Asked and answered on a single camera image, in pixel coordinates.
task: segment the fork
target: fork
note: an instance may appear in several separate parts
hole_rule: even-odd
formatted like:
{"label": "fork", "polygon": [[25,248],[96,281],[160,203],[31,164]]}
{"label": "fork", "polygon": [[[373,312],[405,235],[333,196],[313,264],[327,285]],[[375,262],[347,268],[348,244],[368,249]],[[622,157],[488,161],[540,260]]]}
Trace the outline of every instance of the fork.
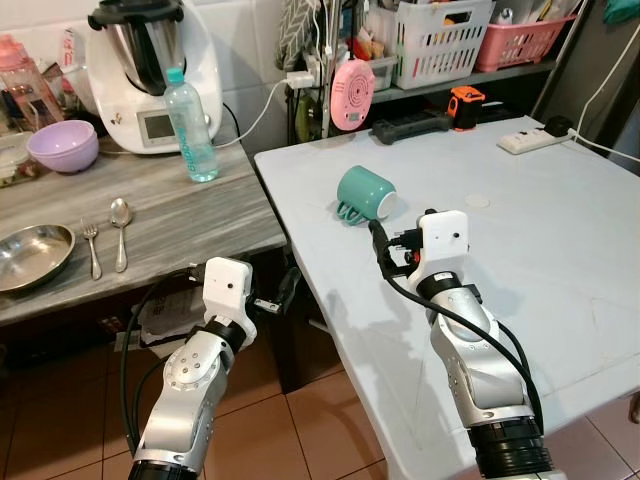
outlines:
{"label": "fork", "polygon": [[80,221],[82,222],[84,238],[89,240],[89,247],[91,248],[91,278],[97,280],[102,276],[102,269],[96,255],[96,247],[93,245],[93,239],[98,235],[98,227],[93,224],[85,225],[84,218],[80,219]]}

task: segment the power strip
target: power strip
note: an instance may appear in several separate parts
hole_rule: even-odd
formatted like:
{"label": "power strip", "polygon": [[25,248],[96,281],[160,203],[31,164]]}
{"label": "power strip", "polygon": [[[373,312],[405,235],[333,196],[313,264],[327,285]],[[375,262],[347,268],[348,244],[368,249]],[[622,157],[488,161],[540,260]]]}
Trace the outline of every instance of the power strip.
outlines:
{"label": "power strip", "polygon": [[539,148],[548,147],[556,143],[562,143],[571,138],[571,135],[554,137],[541,128],[534,128],[526,132],[518,132],[513,135],[505,135],[498,141],[498,146],[504,148],[513,155],[530,152]]}

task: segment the green cloth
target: green cloth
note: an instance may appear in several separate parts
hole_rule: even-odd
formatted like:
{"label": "green cloth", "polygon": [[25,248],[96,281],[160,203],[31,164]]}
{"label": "green cloth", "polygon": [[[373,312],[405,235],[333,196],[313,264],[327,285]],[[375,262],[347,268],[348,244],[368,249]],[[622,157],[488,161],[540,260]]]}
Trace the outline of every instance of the green cloth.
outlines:
{"label": "green cloth", "polygon": [[605,23],[623,23],[640,17],[640,0],[609,0],[604,10]]}

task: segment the white table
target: white table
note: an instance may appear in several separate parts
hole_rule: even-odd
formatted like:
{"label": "white table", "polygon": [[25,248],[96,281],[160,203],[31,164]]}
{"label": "white table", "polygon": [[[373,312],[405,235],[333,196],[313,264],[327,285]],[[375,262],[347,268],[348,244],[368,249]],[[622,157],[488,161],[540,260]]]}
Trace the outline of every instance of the white table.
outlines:
{"label": "white table", "polygon": [[425,208],[467,212],[465,280],[521,340],[547,433],[640,385],[640,181],[573,142],[520,156],[495,146],[538,125],[521,118],[390,147],[367,131],[256,156],[392,479],[449,478],[474,450],[423,311],[382,280],[366,225],[335,216],[353,165],[395,184],[390,236]]}

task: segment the plastic water bottle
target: plastic water bottle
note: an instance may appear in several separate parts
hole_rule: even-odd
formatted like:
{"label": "plastic water bottle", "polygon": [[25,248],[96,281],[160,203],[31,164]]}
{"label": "plastic water bottle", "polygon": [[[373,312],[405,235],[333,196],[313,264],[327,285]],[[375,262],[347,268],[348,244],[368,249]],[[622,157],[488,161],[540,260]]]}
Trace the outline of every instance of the plastic water bottle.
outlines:
{"label": "plastic water bottle", "polygon": [[169,86],[164,92],[180,152],[194,182],[209,182],[218,176],[218,162],[211,145],[200,96],[184,81],[181,68],[167,70]]}

